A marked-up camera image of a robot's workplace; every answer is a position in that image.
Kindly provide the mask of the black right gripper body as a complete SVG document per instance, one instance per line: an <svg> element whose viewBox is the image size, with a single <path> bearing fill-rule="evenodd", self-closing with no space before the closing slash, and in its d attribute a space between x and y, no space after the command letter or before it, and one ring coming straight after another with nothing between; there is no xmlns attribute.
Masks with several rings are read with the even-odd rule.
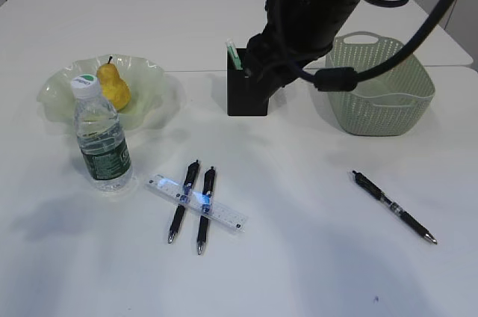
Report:
<svg viewBox="0 0 478 317"><path fill-rule="evenodd" d="M304 68L332 50L338 31L361 0L266 0L267 24L249 39L244 70L252 95L264 102L279 88L303 79L321 91L351 91L356 78L307 73Z"/></svg>

